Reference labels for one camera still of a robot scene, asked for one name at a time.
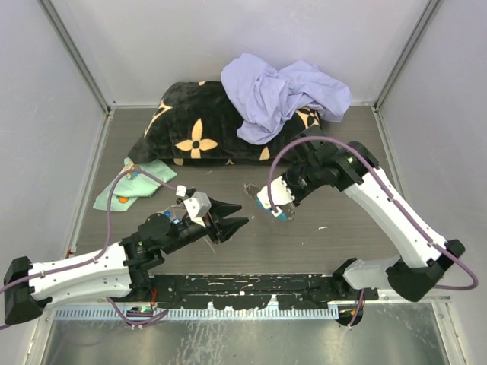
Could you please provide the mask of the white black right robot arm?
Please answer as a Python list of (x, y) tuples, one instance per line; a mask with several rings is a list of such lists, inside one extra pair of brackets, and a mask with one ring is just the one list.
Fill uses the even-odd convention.
[(417, 302), (459, 262), (466, 248), (430, 228), (395, 190), (375, 156), (361, 143), (304, 137), (288, 144), (281, 156), (293, 164), (271, 182), (274, 205), (298, 206), (323, 186), (332, 186), (356, 202), (387, 235), (398, 254), (389, 259), (352, 258), (335, 271), (334, 291), (349, 300), (366, 288), (392, 289)]

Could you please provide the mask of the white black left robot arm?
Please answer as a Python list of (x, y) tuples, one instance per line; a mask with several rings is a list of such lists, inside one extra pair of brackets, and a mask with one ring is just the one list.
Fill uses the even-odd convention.
[(3, 279), (5, 326), (39, 318), (45, 309), (78, 300), (150, 297), (149, 271), (164, 257), (204, 237), (214, 244), (228, 241), (248, 223), (234, 217), (241, 205), (211, 200), (198, 214), (172, 219), (165, 212), (150, 215), (136, 232), (101, 250), (53, 262), (14, 259)]

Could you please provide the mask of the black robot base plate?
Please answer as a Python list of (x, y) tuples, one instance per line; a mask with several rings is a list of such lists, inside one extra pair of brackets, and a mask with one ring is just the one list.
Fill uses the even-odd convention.
[(119, 303), (148, 302), (164, 309), (326, 309), (332, 301), (355, 302), (360, 291), (322, 274), (155, 275), (148, 289), (116, 298)]

